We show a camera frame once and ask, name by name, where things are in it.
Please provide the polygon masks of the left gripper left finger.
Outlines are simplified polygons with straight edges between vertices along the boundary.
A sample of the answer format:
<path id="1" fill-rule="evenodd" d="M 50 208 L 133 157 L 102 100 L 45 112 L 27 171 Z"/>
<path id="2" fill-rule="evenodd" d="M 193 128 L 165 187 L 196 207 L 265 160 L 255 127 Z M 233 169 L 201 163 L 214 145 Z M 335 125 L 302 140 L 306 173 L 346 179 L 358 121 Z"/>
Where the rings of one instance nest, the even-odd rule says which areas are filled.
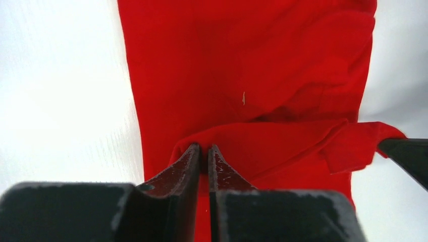
<path id="1" fill-rule="evenodd" d="M 130 183 L 12 186 L 1 196 L 1 241 L 193 241 L 200 146 Z"/>

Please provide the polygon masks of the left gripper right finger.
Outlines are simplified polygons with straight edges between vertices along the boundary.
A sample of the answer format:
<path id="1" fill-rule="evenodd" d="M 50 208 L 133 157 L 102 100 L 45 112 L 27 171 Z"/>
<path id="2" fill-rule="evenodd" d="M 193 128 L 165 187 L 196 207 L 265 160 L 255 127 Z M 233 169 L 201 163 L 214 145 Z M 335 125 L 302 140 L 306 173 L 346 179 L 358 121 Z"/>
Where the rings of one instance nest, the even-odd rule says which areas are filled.
<path id="1" fill-rule="evenodd" d="M 208 152 L 212 241 L 366 241 L 354 208 L 329 190 L 259 190 Z"/>

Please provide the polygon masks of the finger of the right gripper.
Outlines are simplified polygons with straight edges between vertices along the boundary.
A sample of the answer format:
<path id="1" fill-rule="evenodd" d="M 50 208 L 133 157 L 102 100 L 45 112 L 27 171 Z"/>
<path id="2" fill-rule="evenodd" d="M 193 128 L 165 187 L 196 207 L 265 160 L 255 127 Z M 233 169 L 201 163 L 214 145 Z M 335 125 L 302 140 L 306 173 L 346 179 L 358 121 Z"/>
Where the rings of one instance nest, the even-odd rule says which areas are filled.
<path id="1" fill-rule="evenodd" d="M 385 139 L 378 148 L 427 190 L 427 139 Z"/>

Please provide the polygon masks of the red t shirt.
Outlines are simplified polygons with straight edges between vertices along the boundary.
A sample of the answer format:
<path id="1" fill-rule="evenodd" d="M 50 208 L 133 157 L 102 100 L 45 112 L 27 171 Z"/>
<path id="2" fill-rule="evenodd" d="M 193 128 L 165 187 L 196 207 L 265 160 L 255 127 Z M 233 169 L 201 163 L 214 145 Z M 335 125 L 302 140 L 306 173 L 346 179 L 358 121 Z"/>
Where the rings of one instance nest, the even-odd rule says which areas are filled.
<path id="1" fill-rule="evenodd" d="M 195 241 L 212 241 L 208 152 L 259 190 L 329 190 L 404 134 L 358 121 L 376 1 L 118 1 L 143 169 L 200 146 Z"/>

